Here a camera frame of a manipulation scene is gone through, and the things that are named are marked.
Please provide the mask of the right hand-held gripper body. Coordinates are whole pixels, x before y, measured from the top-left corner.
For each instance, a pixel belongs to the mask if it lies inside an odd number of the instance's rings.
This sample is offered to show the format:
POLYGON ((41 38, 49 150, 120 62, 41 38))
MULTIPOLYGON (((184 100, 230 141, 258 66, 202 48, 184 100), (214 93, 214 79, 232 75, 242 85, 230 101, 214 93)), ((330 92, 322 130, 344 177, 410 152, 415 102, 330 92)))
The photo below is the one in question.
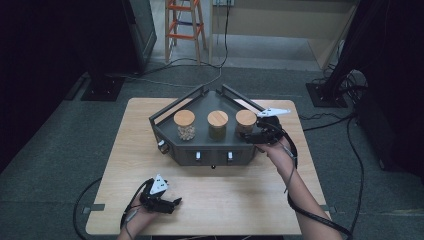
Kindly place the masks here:
POLYGON ((287 137, 287 132, 280 124, 279 115, 290 113, 290 109, 267 108, 256 114, 256 125, 261 129, 257 144, 275 144, 283 137, 287 137))

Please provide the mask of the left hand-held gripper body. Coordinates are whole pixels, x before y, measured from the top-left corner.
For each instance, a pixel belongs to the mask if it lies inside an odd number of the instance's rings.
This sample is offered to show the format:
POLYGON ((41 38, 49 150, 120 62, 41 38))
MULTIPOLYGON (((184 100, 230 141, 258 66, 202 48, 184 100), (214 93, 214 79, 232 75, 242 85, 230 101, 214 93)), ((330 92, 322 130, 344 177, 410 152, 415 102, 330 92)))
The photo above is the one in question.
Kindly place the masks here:
POLYGON ((167 189, 167 181, 160 174, 157 174, 155 178, 147 181, 140 194, 140 203, 149 212, 171 214, 175 209, 175 203, 162 199, 162 195, 167 189))

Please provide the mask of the glass jar with brown contents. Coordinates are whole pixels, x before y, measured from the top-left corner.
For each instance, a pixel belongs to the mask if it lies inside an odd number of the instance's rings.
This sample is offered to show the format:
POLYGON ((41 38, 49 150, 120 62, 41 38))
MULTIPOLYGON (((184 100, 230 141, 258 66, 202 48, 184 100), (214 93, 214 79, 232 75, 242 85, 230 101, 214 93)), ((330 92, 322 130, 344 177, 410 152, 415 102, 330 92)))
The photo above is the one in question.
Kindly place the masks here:
POLYGON ((242 134, 252 133, 253 127, 256 123, 257 116, 250 110, 240 110, 236 113, 236 127, 235 133, 238 137, 242 134))

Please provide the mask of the glass jar with green contents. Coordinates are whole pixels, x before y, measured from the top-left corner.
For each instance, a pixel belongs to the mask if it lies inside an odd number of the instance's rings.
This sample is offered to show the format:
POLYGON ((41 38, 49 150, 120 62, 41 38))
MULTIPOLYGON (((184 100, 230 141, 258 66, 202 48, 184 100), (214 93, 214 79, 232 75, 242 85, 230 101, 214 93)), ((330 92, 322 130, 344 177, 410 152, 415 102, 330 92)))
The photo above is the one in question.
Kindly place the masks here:
POLYGON ((208 114, 209 136, 213 140, 222 140, 226 136, 228 115, 221 110, 215 110, 208 114))

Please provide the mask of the black corner shelf rack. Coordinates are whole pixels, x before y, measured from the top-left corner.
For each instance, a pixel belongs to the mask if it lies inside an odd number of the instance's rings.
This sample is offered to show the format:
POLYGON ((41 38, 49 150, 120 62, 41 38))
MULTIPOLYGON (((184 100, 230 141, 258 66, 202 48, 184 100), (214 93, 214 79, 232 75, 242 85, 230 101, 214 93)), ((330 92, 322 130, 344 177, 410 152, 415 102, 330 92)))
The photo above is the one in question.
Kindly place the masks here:
MULTIPOLYGON (((255 114, 265 110, 227 85, 215 91, 199 86, 153 114, 149 121, 159 151, 181 166, 247 165, 256 155, 257 144, 246 143, 235 133, 236 113, 244 109, 255 114), (190 110, 195 115, 195 137, 189 141, 181 140, 177 134, 173 117, 179 110, 190 110), (215 110, 228 115, 226 136, 222 140, 209 136, 207 116, 215 110)), ((260 131, 255 123, 250 134, 259 137, 260 131)))

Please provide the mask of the glass jar with pale beans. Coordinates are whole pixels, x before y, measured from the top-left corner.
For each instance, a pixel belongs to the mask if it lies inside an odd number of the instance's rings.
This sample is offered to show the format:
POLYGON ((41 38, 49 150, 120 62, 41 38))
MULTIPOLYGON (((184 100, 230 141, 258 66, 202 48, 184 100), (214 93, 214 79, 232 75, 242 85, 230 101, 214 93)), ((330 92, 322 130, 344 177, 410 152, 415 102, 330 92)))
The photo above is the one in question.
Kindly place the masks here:
POLYGON ((174 122, 177 125, 177 134, 183 141, 189 141, 195 137, 195 115, 190 110, 179 110, 175 113, 174 122))

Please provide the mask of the person's left hand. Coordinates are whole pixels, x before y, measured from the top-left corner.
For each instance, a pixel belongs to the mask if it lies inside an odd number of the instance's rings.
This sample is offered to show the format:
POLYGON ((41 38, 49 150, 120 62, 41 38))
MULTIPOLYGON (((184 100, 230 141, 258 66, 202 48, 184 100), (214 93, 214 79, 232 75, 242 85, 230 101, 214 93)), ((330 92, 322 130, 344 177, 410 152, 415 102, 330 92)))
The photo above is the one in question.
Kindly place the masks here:
POLYGON ((149 212, 142 206, 131 207, 127 216, 124 218, 124 226, 126 224, 143 225, 145 228, 151 224, 159 214, 157 212, 149 212))

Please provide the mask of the person's right hand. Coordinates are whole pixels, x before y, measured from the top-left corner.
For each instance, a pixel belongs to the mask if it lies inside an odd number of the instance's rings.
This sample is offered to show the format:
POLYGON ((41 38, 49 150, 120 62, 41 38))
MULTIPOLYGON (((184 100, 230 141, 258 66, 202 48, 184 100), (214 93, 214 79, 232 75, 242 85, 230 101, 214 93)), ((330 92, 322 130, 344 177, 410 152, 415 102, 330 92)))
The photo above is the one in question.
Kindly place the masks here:
POLYGON ((293 160, 287 153, 287 150, 290 150, 290 146, 285 138, 282 138, 278 143, 273 145, 257 144, 257 147, 267 154, 276 166, 277 172, 283 178, 287 178, 290 175, 293 170, 293 160))

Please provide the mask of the dark equipment box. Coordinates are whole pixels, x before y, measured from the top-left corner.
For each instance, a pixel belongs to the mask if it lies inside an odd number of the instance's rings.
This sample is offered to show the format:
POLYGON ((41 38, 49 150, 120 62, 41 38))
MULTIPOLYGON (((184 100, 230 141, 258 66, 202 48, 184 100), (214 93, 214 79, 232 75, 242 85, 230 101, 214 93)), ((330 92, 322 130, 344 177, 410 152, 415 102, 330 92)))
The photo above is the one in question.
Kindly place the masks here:
POLYGON ((356 105, 363 128, 384 171, 405 171, 424 178, 424 114, 408 120, 406 111, 385 114, 372 93, 356 105))

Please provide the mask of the light wooden cabinet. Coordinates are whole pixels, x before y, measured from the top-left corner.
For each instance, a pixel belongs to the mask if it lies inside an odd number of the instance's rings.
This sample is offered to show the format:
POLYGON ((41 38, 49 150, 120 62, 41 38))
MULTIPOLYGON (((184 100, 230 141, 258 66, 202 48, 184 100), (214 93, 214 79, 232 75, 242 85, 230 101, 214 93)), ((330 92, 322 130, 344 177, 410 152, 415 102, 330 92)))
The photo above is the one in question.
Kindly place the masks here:
POLYGON ((322 69, 349 31, 359 0, 235 0, 213 6, 209 35, 303 38, 322 69))

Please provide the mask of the wooden ladder with orange braces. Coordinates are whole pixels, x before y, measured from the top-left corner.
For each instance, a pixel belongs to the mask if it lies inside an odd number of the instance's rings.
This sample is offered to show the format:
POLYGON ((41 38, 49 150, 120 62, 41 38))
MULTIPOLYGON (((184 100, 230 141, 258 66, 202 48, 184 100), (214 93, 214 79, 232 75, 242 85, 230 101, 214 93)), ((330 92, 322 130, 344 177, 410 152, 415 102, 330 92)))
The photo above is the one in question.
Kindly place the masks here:
POLYGON ((197 64, 201 64, 200 46, 206 48, 201 0, 165 0, 165 61, 178 40, 194 43, 197 64))

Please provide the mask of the black square stand base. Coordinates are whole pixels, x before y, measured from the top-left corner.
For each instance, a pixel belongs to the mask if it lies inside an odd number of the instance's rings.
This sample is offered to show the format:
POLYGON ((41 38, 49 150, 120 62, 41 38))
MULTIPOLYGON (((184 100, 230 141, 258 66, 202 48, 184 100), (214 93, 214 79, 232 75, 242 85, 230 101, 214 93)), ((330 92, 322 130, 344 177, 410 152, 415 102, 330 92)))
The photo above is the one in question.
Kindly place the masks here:
POLYGON ((82 101, 109 101, 117 100, 125 82, 122 77, 103 77, 91 80, 83 93, 82 101))

